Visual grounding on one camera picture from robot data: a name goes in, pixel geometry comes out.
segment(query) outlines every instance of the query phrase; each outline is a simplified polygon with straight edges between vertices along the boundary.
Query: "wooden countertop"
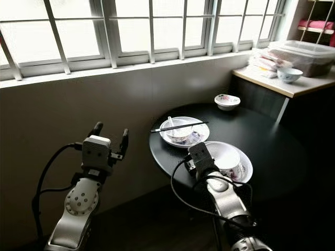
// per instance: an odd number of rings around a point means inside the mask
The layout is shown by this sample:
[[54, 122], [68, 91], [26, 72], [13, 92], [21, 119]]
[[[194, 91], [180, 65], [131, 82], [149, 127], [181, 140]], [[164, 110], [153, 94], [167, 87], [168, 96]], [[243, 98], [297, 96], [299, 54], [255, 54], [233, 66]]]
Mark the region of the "wooden countertop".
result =
[[260, 76], [255, 71], [245, 67], [232, 71], [233, 75], [248, 80], [254, 84], [263, 86], [286, 97], [294, 98], [300, 95], [314, 92], [335, 85], [335, 65], [328, 75], [317, 77], [300, 77], [291, 84], [286, 84], [278, 78]]

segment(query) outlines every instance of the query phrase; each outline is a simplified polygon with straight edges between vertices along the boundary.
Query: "gray wall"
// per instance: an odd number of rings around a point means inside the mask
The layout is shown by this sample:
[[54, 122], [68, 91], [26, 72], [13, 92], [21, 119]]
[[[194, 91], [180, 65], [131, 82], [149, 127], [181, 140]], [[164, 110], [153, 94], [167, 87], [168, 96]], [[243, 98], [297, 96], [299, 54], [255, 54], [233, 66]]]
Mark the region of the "gray wall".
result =
[[[130, 130], [127, 157], [106, 181], [100, 212], [168, 184], [149, 151], [151, 125], [171, 108], [211, 102], [226, 92], [230, 71], [245, 66], [248, 57], [2, 88], [1, 250], [36, 238], [30, 202], [43, 167], [59, 147], [83, 140], [97, 121], [104, 123], [102, 136], [111, 138], [114, 149], [123, 129]], [[67, 186], [80, 164], [80, 153], [67, 150], [53, 163], [44, 187]], [[44, 233], [50, 233], [61, 216], [64, 196], [42, 196]]]

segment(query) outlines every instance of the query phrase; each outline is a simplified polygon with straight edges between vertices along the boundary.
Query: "plastic storage container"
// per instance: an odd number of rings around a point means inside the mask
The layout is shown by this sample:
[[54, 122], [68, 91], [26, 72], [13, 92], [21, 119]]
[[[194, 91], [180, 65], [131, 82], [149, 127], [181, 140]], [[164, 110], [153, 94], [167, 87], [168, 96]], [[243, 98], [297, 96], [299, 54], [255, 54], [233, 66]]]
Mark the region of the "plastic storage container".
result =
[[328, 74], [335, 59], [335, 48], [300, 41], [272, 42], [270, 52], [293, 63], [304, 77]]

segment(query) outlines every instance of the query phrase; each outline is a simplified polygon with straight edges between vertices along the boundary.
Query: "small bowl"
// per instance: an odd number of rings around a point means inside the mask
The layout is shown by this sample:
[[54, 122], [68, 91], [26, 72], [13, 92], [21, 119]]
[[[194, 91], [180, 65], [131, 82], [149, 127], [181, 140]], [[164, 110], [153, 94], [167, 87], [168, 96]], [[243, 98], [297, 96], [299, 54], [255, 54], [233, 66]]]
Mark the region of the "small bowl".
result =
[[277, 70], [278, 78], [285, 83], [292, 83], [301, 77], [303, 72], [294, 68], [280, 68]]
[[[183, 120], [183, 119], [172, 118], [172, 122], [175, 127], [189, 124], [186, 120]], [[170, 126], [170, 122], [167, 120], [164, 124], [162, 124], [162, 128], [164, 129], [168, 127], [171, 127], [171, 126]], [[192, 133], [192, 127], [184, 127], [184, 128], [169, 130], [169, 131], [165, 131], [165, 133], [173, 142], [180, 143], [188, 139], [188, 137]]]
[[214, 102], [218, 108], [223, 111], [230, 111], [241, 103], [241, 99], [227, 94], [219, 94], [215, 97]]

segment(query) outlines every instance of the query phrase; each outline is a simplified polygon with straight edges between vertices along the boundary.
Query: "white plate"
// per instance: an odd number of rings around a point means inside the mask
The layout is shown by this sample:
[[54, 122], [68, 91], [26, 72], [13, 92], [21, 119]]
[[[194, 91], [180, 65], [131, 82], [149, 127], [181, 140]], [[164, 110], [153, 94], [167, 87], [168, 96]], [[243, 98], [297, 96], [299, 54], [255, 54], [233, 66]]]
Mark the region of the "white plate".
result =
[[243, 183], [247, 183], [251, 179], [251, 176], [252, 176], [252, 173], [253, 173], [253, 167], [252, 167], [250, 159], [248, 158], [248, 156], [246, 156], [246, 154], [244, 152], [242, 152], [237, 147], [235, 147], [235, 146], [233, 146], [231, 144], [224, 143], [224, 142], [206, 141], [205, 144], [206, 143], [225, 144], [225, 145], [234, 147], [239, 152], [239, 154], [240, 154], [241, 164], [242, 164], [242, 166], [244, 168], [244, 174], [243, 174], [242, 178], [240, 180], [238, 180], [238, 181], [239, 182], [243, 182]]
[[[199, 123], [202, 122], [199, 119], [196, 118], [191, 118], [191, 117], [174, 117], [174, 119], [183, 119], [186, 120], [188, 123], [192, 124], [192, 123]], [[190, 136], [185, 142], [183, 143], [176, 143], [173, 142], [167, 135], [165, 132], [160, 132], [159, 134], [161, 135], [162, 139], [169, 145], [178, 147], [178, 148], [189, 148], [199, 142], [205, 142], [206, 139], [208, 139], [209, 137], [209, 128], [206, 124], [199, 124], [199, 125], [194, 125], [193, 126], [193, 132], [196, 132], [193, 134], [193, 137]]]

